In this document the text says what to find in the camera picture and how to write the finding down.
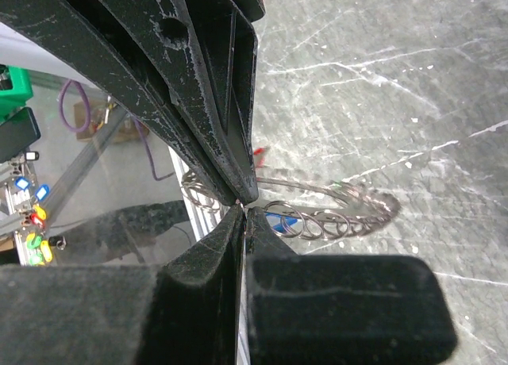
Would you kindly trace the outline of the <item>large keyring with small rings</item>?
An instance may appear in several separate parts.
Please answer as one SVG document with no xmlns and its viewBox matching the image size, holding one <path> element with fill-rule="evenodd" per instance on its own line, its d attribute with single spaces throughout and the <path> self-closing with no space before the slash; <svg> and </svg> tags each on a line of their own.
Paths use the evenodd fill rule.
<svg viewBox="0 0 508 365">
<path fill-rule="evenodd" d="M 258 198 L 251 207 L 265 213 L 294 217 L 298 222 L 281 238 L 301 240 L 339 240 L 364 236 L 382 229 L 398 216 L 399 200 L 390 193 L 363 184 L 323 180 L 302 171 L 265 167 L 256 172 L 260 195 L 274 194 L 275 199 Z M 337 189 L 334 182 L 343 182 Z"/>
</svg>

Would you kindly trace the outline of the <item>red key tag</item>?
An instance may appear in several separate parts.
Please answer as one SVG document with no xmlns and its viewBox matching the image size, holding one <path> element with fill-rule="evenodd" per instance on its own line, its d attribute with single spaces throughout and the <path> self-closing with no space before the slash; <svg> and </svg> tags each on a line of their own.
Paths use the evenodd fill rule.
<svg viewBox="0 0 508 365">
<path fill-rule="evenodd" d="M 253 151 L 252 155 L 255 169 L 261 168 L 264 165 L 269 150 L 269 147 L 260 147 Z"/>
</svg>

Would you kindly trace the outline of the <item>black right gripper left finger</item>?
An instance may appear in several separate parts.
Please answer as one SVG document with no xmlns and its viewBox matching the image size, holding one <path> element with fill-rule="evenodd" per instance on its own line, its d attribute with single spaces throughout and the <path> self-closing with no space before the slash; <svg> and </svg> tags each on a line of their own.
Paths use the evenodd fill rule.
<svg viewBox="0 0 508 365">
<path fill-rule="evenodd" d="M 1 269 L 4 364 L 234 364 L 243 211 L 166 265 Z"/>
</svg>

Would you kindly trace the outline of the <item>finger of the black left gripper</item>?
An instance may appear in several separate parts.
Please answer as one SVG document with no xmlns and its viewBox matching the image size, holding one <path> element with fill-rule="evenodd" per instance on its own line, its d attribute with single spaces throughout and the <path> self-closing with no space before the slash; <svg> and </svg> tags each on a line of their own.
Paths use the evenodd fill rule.
<svg viewBox="0 0 508 365">
<path fill-rule="evenodd" d="M 97 0 L 100 30 L 155 110 L 145 122 L 223 202 L 252 202 L 258 0 Z"/>
<path fill-rule="evenodd" d="M 183 0 L 1 0 L 1 21 L 111 95 L 235 203 L 237 162 Z"/>
</svg>

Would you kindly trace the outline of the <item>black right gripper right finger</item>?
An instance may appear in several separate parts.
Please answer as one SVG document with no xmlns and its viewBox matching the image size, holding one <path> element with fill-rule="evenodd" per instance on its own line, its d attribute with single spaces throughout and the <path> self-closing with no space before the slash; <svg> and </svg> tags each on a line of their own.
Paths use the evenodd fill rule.
<svg viewBox="0 0 508 365">
<path fill-rule="evenodd" d="M 458 337 L 435 274 L 407 255 L 299 255 L 247 214 L 254 364 L 439 364 Z"/>
</svg>

